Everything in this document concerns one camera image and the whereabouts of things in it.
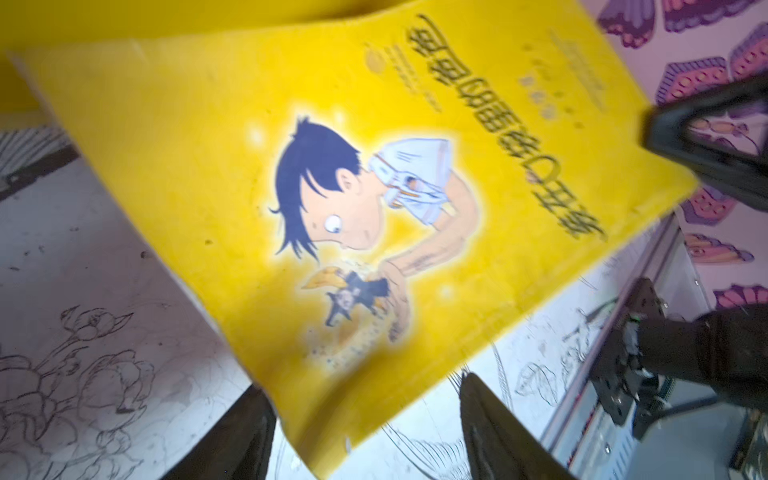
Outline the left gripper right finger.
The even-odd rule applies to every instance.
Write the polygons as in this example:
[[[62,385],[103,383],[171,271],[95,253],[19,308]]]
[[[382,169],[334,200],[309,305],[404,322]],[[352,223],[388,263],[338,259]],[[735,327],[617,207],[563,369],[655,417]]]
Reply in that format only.
[[[474,373],[462,377],[460,417],[474,479],[571,479],[492,390]]]

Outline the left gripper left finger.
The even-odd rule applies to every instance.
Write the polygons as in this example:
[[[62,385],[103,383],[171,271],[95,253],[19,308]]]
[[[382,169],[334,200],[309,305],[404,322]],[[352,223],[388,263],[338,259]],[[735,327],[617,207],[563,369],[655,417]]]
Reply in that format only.
[[[263,480],[276,425],[268,397],[250,386],[163,479]]]

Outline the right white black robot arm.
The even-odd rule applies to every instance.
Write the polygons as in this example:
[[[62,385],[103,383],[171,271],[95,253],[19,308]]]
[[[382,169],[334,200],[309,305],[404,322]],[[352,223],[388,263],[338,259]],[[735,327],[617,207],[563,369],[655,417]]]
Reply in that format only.
[[[732,108],[767,103],[767,76],[715,87],[655,109],[646,117],[643,145],[691,170],[700,180],[756,210],[767,209],[767,154],[747,154],[699,140],[693,123]],[[713,389],[709,398],[658,412],[641,385],[647,375]],[[720,402],[767,409],[767,307],[751,304],[705,313],[692,322],[665,316],[650,279],[633,284],[619,309],[589,379],[612,421],[631,420],[642,439],[651,425]]]

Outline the yellow cartoon book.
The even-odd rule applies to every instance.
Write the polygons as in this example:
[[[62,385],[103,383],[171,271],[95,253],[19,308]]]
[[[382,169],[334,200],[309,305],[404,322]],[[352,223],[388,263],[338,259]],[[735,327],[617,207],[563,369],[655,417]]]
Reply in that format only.
[[[12,58],[319,478],[696,187],[577,1]]]

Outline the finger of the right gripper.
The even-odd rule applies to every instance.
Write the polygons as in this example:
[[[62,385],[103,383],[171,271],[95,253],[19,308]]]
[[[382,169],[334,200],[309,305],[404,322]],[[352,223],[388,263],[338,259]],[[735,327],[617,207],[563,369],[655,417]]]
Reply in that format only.
[[[691,170],[703,183],[755,210],[767,208],[767,145],[755,154],[693,133],[693,123],[745,106],[767,105],[759,74],[658,107],[645,116],[643,147]]]

